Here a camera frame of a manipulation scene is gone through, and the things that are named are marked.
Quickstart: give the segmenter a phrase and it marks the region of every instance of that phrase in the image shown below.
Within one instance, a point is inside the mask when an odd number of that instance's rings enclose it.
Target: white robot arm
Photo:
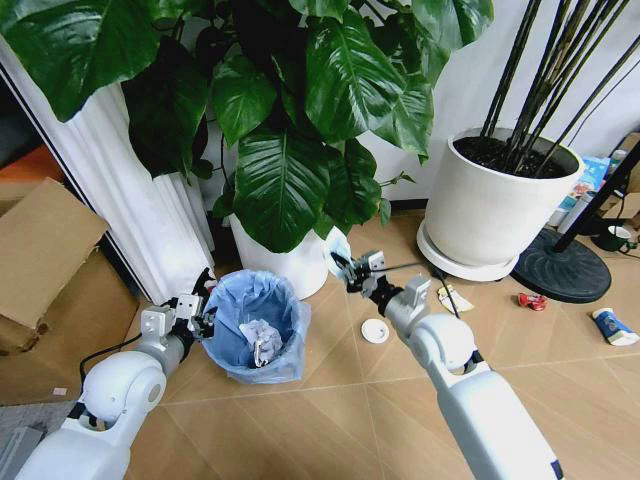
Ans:
[[[453,315],[429,314],[429,278],[405,288],[390,284],[382,252],[351,258],[346,238],[334,233],[325,252],[348,292],[378,305],[399,338],[425,368],[438,405],[471,471],[479,480],[559,480],[560,463],[507,381],[478,352],[473,332]],[[146,415],[158,404],[166,379],[194,340],[211,336],[204,299],[181,295],[171,307],[151,307],[141,318],[135,351],[98,363],[60,430],[38,445],[19,480],[120,480]],[[453,372],[464,368],[464,373]],[[100,429],[96,419],[104,423]]]
[[[17,479],[122,480],[131,445],[160,402],[167,377],[194,340],[213,334],[204,303],[199,295],[184,294],[174,307],[145,309],[136,349],[115,353],[91,369],[62,427],[38,445]]]
[[[438,405],[474,476],[480,480],[559,480],[560,463],[507,381],[475,345],[469,325],[450,314],[429,314],[430,278],[404,289],[388,283],[381,251],[351,259],[346,238],[327,238],[330,270],[349,292],[378,305],[436,387]],[[452,372],[464,368],[464,373]]]

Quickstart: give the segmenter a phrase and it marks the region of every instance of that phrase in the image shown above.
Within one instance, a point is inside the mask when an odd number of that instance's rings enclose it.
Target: small bottle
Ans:
[[[627,156],[626,150],[616,150],[611,154],[611,162],[609,162],[609,169],[607,170],[607,176],[611,175],[616,168],[622,163],[622,160]]]

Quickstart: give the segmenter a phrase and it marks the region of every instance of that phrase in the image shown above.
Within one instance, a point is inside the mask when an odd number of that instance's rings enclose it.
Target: blue plastic bag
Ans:
[[[284,383],[302,378],[311,307],[296,298],[287,280],[270,272],[231,273],[213,290],[205,312],[214,307],[218,307],[214,335],[202,345],[227,375],[242,383]],[[269,364],[255,368],[253,351],[238,326],[261,318],[280,332],[284,346]]]

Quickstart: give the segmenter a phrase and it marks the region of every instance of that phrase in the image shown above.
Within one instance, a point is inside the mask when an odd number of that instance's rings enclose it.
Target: black round base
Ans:
[[[552,249],[561,235],[543,228],[520,254],[511,276],[534,292],[568,303],[595,302],[611,286],[600,257],[574,240],[562,253]]]

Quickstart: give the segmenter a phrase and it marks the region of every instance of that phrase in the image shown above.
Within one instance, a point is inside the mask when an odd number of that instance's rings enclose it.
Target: white flower pot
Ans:
[[[554,153],[567,175],[552,179],[515,177],[477,165],[460,155],[453,142],[476,136],[471,129],[449,137],[447,148],[427,203],[426,230],[433,244],[451,260],[473,267],[503,265],[533,241],[556,207],[584,171],[573,151]],[[506,140],[510,129],[496,129]],[[546,151],[552,142],[540,139],[535,147]]]
[[[230,215],[229,221],[244,268],[285,277],[300,300],[316,293],[326,282],[329,270],[322,254],[324,240],[313,230],[289,253],[273,253],[245,232],[238,217]]]

